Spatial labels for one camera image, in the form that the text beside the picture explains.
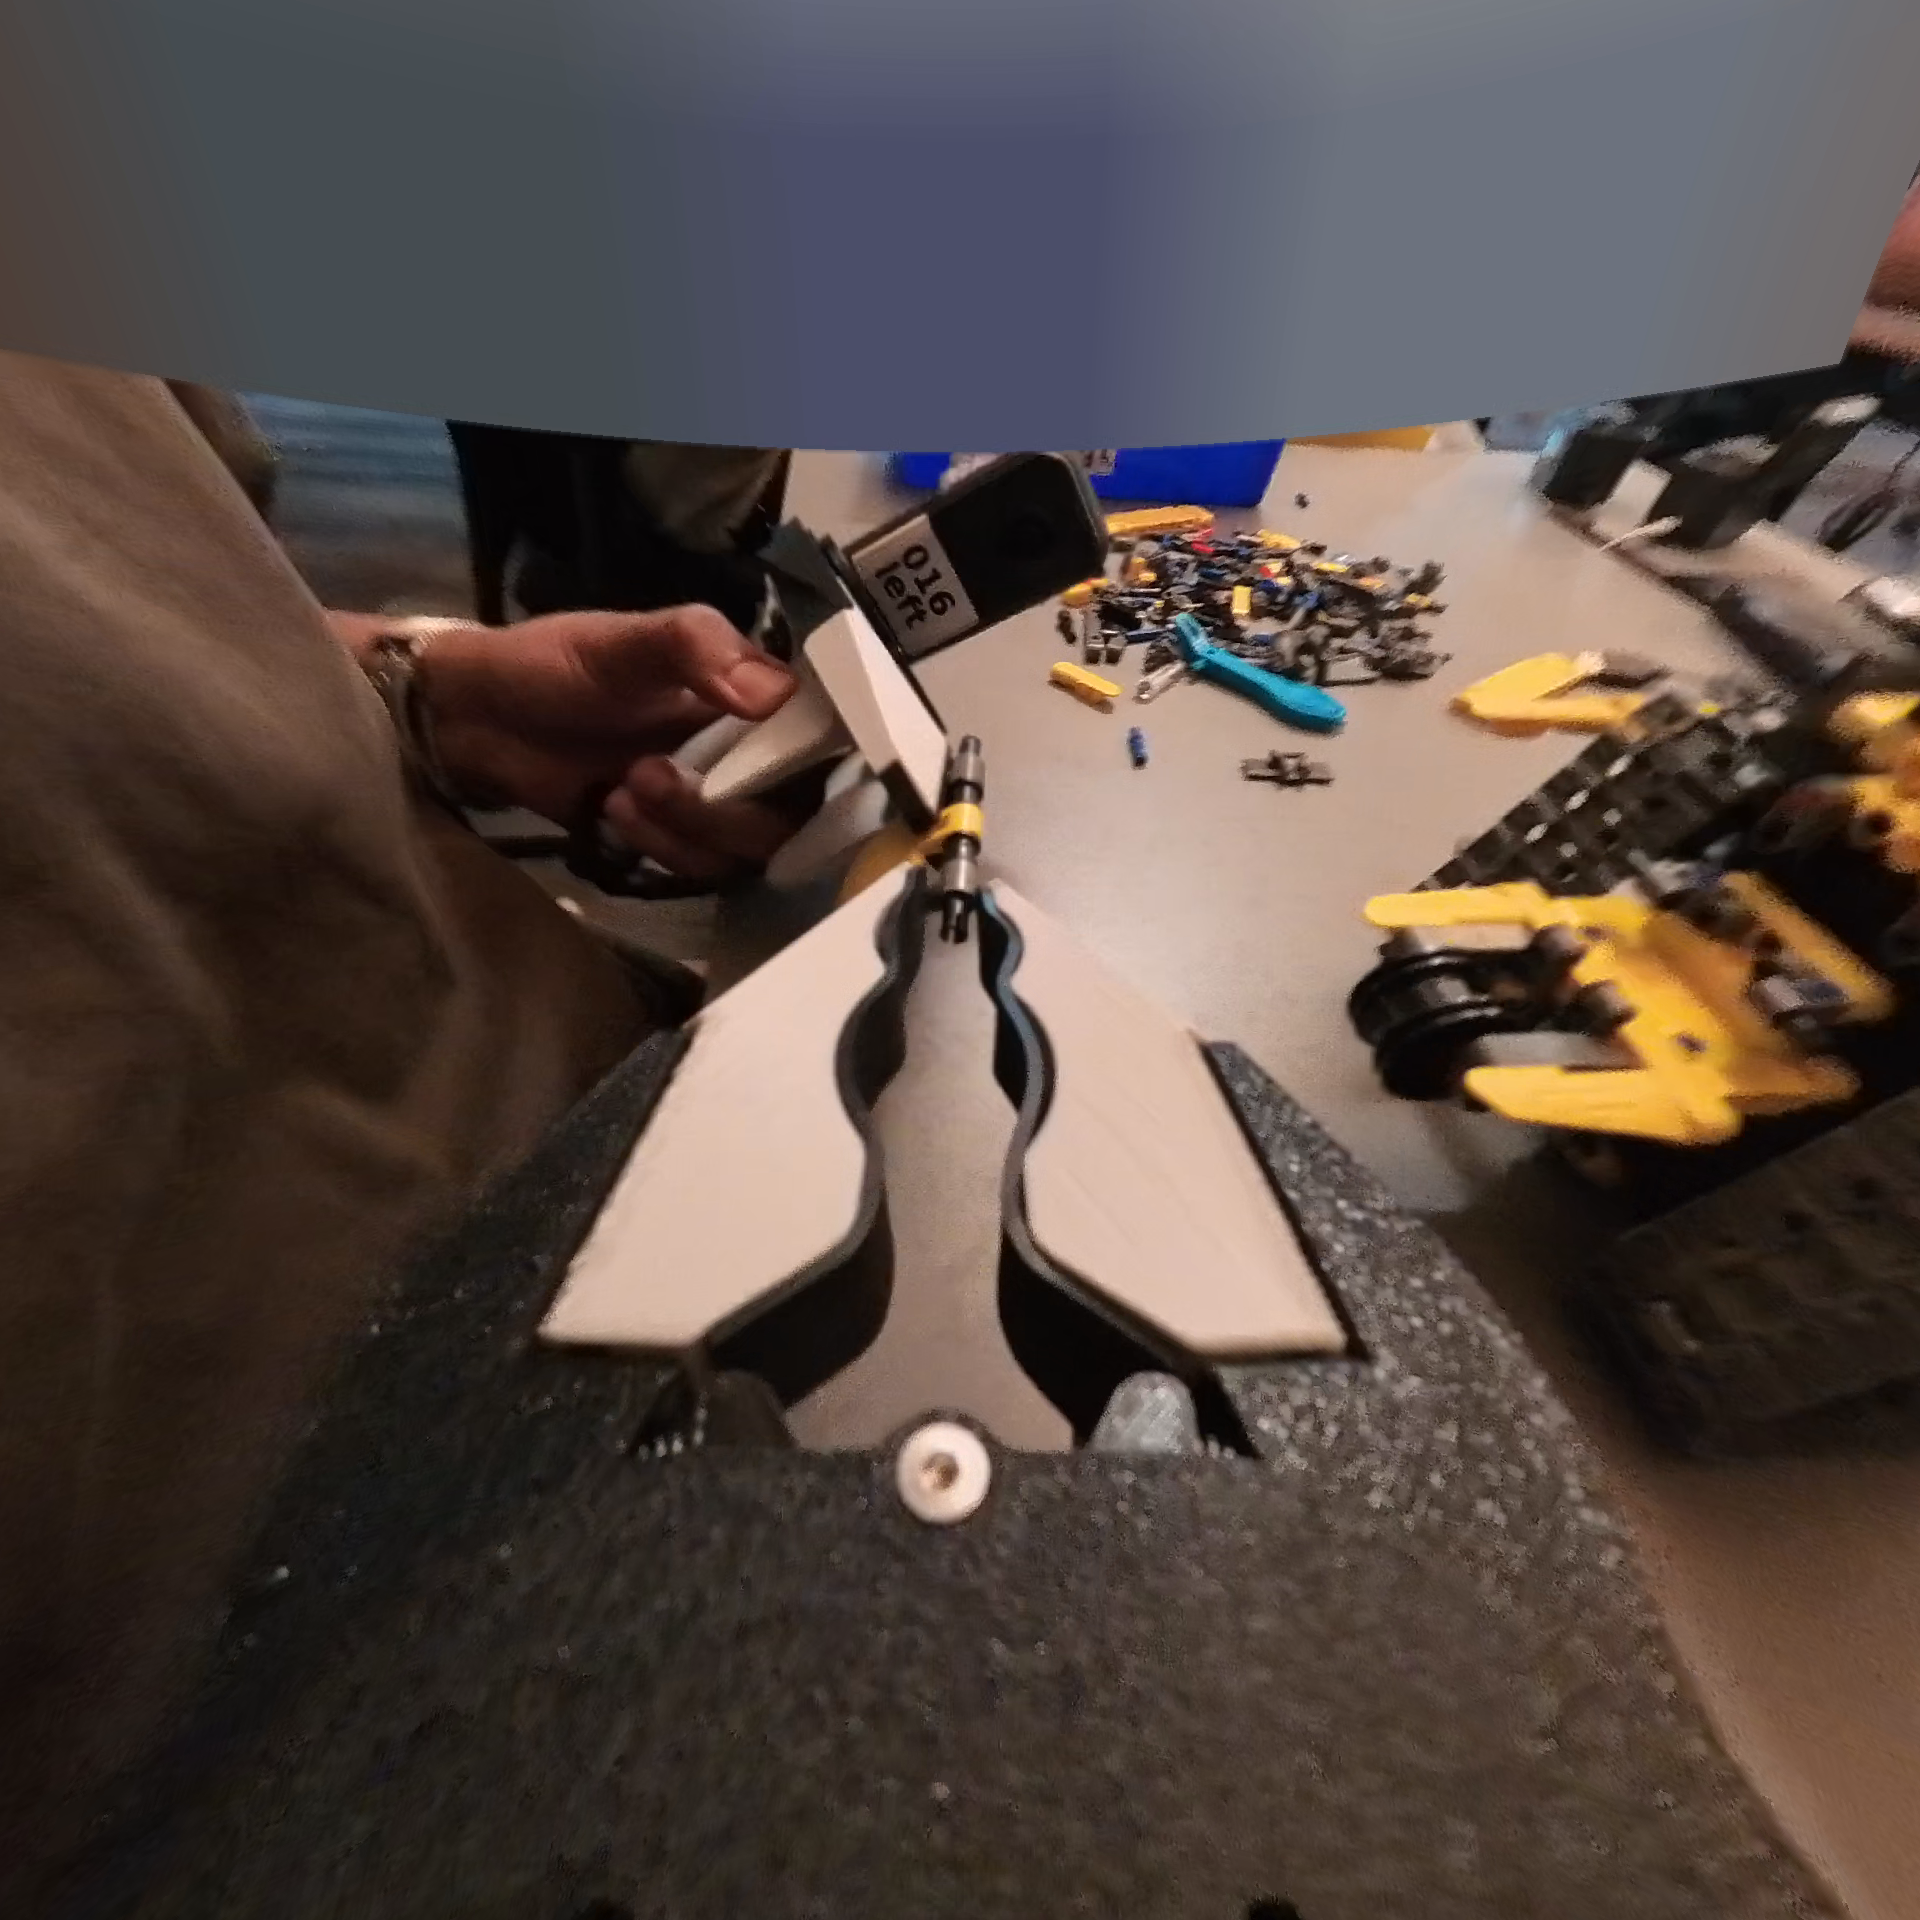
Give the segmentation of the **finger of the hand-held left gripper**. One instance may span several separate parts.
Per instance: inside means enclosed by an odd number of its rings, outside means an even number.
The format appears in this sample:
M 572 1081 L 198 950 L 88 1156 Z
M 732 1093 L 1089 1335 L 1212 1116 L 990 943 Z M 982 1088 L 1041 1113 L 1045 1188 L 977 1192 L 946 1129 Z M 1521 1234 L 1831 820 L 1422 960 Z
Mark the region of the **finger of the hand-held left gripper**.
M 921 834 L 886 789 L 848 786 L 826 798 L 767 862 L 767 886 L 789 896 L 823 888 L 860 896 L 918 864 Z
M 799 656 L 906 824 L 935 824 L 949 733 L 909 669 L 857 607 L 826 615 Z

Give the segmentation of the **long grey black axle assembly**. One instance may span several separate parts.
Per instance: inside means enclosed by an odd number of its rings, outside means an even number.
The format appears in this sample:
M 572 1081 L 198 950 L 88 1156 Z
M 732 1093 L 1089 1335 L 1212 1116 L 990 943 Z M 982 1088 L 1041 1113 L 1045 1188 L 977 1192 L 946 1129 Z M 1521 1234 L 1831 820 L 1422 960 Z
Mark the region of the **long grey black axle assembly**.
M 942 814 L 930 836 L 928 864 L 936 879 L 938 935 L 964 943 L 976 911 L 977 864 L 984 847 L 984 749 L 964 733 L 950 749 Z

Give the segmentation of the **black desktop equipment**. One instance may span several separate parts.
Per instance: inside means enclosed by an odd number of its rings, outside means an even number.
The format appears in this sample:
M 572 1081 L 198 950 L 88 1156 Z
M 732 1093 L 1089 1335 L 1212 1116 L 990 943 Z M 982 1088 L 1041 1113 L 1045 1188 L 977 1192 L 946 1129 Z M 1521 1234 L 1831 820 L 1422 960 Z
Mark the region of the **black desktop equipment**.
M 1916 561 L 1847 570 L 1858 544 L 1916 521 L 1916 447 L 1841 500 L 1810 538 L 1788 511 L 1880 420 L 1876 393 L 1791 400 L 1758 432 L 1727 432 L 1725 405 L 1615 400 L 1549 432 L 1530 493 L 1612 553 L 1722 626 L 1813 622 L 1828 612 L 1916 645 Z

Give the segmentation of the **yellow toy claw piece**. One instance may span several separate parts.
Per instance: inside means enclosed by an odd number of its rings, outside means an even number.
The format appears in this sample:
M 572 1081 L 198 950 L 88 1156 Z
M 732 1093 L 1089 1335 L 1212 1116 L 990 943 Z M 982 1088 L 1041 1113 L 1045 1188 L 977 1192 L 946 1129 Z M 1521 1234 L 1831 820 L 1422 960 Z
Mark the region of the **yellow toy claw piece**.
M 1528 656 L 1450 697 L 1450 712 L 1501 735 L 1632 729 L 1665 678 L 1658 662 L 1620 652 Z

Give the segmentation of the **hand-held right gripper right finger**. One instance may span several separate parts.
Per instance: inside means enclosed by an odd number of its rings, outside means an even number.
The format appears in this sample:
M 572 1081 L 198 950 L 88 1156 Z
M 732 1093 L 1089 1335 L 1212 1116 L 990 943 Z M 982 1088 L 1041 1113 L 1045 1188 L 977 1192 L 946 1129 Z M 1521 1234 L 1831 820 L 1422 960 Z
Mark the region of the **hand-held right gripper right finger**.
M 1004 879 L 976 936 L 1018 1257 L 1160 1361 L 1341 1354 L 1340 1309 L 1188 1022 Z

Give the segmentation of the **pile of small toy pieces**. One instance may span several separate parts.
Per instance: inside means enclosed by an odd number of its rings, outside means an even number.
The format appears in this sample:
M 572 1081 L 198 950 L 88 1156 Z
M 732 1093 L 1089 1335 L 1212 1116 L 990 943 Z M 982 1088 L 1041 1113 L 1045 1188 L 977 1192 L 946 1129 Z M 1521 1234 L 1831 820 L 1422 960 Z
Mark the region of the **pile of small toy pieces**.
M 1110 680 L 1135 669 L 1135 704 L 1188 678 L 1173 618 L 1197 617 L 1213 642 L 1334 697 L 1432 678 L 1445 566 L 1399 566 L 1266 528 L 1221 526 L 1197 504 L 1109 516 L 1104 568 L 1070 584 L 1053 628 L 1071 661 Z

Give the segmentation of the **teal brick separator tool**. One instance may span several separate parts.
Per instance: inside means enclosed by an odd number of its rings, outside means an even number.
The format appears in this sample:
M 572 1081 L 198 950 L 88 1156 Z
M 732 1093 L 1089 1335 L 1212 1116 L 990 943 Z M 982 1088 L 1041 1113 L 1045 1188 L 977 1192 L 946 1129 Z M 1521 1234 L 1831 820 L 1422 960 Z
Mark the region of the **teal brick separator tool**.
M 1288 729 L 1330 735 L 1348 724 L 1348 711 L 1333 693 L 1231 653 L 1196 615 L 1174 615 L 1170 633 L 1188 678 L 1224 690 Z

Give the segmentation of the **person's left hand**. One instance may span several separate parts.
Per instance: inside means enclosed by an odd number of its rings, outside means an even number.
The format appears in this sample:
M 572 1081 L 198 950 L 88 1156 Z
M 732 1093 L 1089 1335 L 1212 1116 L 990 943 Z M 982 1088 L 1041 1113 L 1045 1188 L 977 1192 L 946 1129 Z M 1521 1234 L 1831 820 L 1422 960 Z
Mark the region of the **person's left hand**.
M 442 630 L 415 684 L 439 770 L 463 800 L 594 826 L 686 879 L 757 873 L 796 830 L 758 800 L 703 800 L 672 761 L 709 724 L 757 724 L 796 690 L 711 607 Z

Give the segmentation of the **blue plastic bin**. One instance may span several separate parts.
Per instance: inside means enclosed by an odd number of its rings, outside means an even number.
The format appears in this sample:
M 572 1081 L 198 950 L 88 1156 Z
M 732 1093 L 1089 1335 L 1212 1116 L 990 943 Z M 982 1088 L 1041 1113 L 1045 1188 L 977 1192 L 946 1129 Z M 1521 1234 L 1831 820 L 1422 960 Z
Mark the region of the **blue plastic bin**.
M 1281 439 L 1213 441 L 1154 447 L 1080 447 L 1065 460 L 1086 470 L 1102 500 L 1135 504 L 1255 508 L 1272 482 Z M 949 449 L 884 449 L 878 455 L 900 488 L 942 493 L 962 485 L 962 455 Z

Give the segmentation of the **yellow black toy tracked vehicle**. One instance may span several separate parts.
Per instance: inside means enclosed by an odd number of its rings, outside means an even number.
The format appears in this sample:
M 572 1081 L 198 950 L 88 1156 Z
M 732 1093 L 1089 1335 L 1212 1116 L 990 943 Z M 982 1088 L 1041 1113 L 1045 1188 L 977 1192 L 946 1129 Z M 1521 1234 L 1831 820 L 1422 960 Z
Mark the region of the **yellow black toy tracked vehicle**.
M 1580 1313 L 1694 1449 L 1916 1404 L 1916 711 L 1885 658 L 1670 706 L 1362 909 L 1382 1089 L 1612 1196 Z

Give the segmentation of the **yellow curved toy panel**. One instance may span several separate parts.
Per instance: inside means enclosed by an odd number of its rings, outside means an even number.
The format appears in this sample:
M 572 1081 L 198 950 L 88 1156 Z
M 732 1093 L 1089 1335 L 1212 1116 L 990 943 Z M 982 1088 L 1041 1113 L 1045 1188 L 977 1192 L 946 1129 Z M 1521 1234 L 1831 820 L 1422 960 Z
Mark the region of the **yellow curved toy panel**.
M 925 864 L 938 868 L 946 862 L 946 847 L 954 836 L 967 836 L 977 845 L 984 841 L 984 812 L 981 805 L 949 805 L 925 831 L 916 831 L 900 820 L 884 823 L 854 849 L 848 873 L 842 876 L 840 897 L 850 901 L 897 868 L 916 868 Z

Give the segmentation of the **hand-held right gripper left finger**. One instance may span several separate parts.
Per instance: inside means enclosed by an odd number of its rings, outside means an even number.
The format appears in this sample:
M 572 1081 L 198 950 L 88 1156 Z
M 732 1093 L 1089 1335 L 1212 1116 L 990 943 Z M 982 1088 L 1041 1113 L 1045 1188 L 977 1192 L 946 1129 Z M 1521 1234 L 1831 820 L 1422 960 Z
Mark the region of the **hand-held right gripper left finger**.
M 718 1354 L 865 1238 L 879 1174 L 854 1040 L 903 976 L 921 893 L 921 868 L 893 868 L 695 1014 L 546 1345 Z

